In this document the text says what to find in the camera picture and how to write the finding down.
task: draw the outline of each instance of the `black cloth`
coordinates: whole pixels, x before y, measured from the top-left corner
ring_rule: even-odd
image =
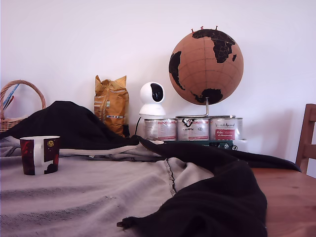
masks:
[[[214,174],[181,189],[157,212],[118,223],[124,229],[137,228],[144,237],[266,237],[267,200],[250,167],[264,163],[299,171],[295,164],[270,156],[139,139],[153,152],[193,162]]]
[[[118,223],[144,237],[266,237],[267,200],[251,167],[299,171],[290,161],[271,156],[196,144],[155,145],[139,136],[126,139],[111,132],[91,111],[72,102],[56,101],[21,121],[0,139],[13,136],[61,136],[61,148],[108,150],[141,142],[161,159],[177,157],[210,170],[214,177],[178,191],[147,217]]]
[[[0,134],[13,136],[60,136],[60,148],[109,150],[137,145],[137,138],[126,139],[112,132],[93,112],[70,101],[55,101]]]

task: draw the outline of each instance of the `gray blanket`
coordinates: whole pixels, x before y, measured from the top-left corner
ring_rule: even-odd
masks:
[[[154,213],[178,190],[213,176],[177,158],[152,162],[158,155],[144,147],[105,155],[68,153],[56,173],[28,176],[19,152],[14,142],[2,141],[4,237],[135,237],[133,229],[123,231],[116,223]]]

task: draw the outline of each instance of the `black cable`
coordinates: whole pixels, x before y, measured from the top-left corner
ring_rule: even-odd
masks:
[[[136,124],[136,128],[135,128],[135,135],[137,133],[137,127],[138,127],[138,123],[139,123],[139,120],[141,119],[142,117],[139,117],[138,121],[137,121],[137,124]]]

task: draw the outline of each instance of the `wooden table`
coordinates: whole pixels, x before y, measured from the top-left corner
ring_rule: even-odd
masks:
[[[268,237],[316,237],[316,179],[283,169],[252,169],[268,200]]]

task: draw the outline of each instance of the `yellow bag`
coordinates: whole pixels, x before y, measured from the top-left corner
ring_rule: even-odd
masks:
[[[128,137],[128,104],[126,76],[100,81],[95,77],[94,114],[113,132]]]

